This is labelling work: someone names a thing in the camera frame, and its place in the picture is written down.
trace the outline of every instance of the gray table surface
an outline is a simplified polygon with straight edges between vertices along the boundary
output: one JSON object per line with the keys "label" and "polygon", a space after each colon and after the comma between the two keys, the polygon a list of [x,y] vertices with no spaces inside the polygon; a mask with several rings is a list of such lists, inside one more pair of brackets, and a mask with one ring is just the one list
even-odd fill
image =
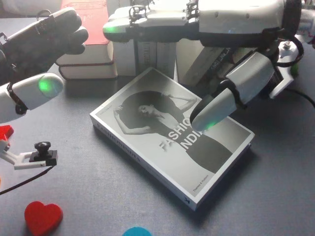
{"label": "gray table surface", "polygon": [[[305,49],[291,87],[315,98],[315,50]],[[30,235],[24,210],[33,201],[63,209],[54,236],[121,236],[134,226],[154,236],[315,235],[315,110],[304,98],[283,92],[232,115],[256,134],[252,148],[193,212],[92,126],[89,113],[130,80],[67,82],[60,96],[10,123],[11,152],[50,141],[59,162],[0,196],[1,236]],[[41,171],[0,160],[1,190]]]}

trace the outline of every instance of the woman's arm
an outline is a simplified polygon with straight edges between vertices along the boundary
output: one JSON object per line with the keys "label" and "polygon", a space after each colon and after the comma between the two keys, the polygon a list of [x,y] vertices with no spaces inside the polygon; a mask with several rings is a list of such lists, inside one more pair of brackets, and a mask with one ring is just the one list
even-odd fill
{"label": "woman's arm", "polygon": [[186,104],[184,104],[183,106],[180,106],[179,109],[184,113],[186,111],[188,111],[190,108],[192,108],[192,106],[196,103],[197,98],[186,98],[186,97],[179,97],[179,96],[173,96],[171,94],[163,94],[164,96],[168,96],[170,98],[175,98],[175,99],[180,99],[180,100],[184,100],[187,101]]}
{"label": "woman's arm", "polygon": [[124,134],[130,134],[130,135],[137,135],[137,134],[150,134],[152,133],[152,130],[149,126],[145,126],[143,128],[135,128],[135,129],[129,129],[120,119],[119,117],[119,111],[121,110],[121,107],[118,107],[114,110],[114,117],[121,128],[122,132]]}

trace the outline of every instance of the blue circle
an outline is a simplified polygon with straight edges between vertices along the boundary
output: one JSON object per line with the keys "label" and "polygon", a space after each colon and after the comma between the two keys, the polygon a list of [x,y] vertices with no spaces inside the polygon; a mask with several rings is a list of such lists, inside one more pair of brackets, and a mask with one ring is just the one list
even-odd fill
{"label": "blue circle", "polygon": [[152,236],[152,234],[141,227],[133,227],[128,229],[123,236]]}

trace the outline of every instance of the woman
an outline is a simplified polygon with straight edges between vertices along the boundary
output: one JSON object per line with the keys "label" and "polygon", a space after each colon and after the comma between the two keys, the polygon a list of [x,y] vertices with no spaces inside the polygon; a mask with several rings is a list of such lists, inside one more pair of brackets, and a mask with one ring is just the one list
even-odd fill
{"label": "woman", "polygon": [[[173,99],[186,103],[177,107]],[[143,91],[129,96],[121,106],[114,109],[114,117],[126,135],[142,135],[157,133],[167,139],[174,140],[181,147],[186,147],[186,153],[201,167],[216,173],[231,152],[216,140],[198,134],[186,122],[184,112],[196,103],[196,98],[174,97],[157,91]],[[189,146],[184,146],[189,135],[195,134]]]}

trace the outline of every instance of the black knob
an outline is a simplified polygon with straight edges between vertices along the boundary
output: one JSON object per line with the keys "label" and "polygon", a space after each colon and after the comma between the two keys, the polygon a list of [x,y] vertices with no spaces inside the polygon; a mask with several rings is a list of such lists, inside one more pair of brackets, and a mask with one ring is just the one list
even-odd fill
{"label": "black knob", "polygon": [[41,155],[47,155],[48,150],[51,146],[50,142],[39,142],[34,145],[35,149],[38,151],[39,156]]}

